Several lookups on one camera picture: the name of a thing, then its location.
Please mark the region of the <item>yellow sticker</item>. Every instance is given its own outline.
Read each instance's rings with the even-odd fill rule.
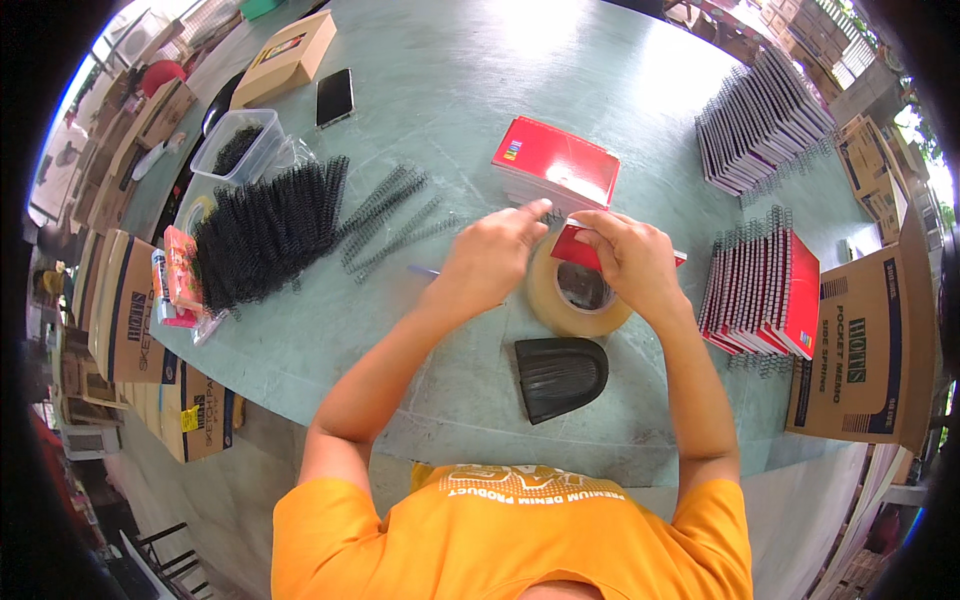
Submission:
[[[197,421],[198,409],[200,409],[200,404],[180,412],[180,429],[183,433],[200,427],[200,423]]]

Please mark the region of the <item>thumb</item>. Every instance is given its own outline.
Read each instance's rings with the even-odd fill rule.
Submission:
[[[600,259],[600,266],[603,268],[604,274],[609,276],[616,275],[620,265],[616,262],[616,257],[613,256],[613,246],[607,241],[607,238],[596,231],[582,229],[577,231],[573,239],[578,242],[583,242],[584,244],[589,244],[589,246],[593,248],[597,253],[597,258]]]

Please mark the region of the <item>black phone screen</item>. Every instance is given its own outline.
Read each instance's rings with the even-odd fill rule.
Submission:
[[[337,71],[317,82],[317,127],[326,127],[353,112],[353,76]]]

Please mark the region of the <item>shirt sleeve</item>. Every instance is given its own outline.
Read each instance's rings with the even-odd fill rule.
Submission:
[[[681,546],[703,568],[700,584],[715,598],[752,598],[750,540],[740,486],[729,479],[707,481],[677,506],[673,527]]]
[[[350,482],[322,478],[293,488],[274,507],[273,597],[320,588],[332,598],[340,585],[362,587],[380,558],[379,527],[370,496]]]

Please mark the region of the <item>forearm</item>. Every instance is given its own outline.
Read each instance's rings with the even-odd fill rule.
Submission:
[[[430,350],[457,325],[422,309],[405,316],[333,386],[310,428],[372,444]]]
[[[663,347],[670,417],[681,461],[737,456],[733,412],[692,308],[685,306],[655,330]]]

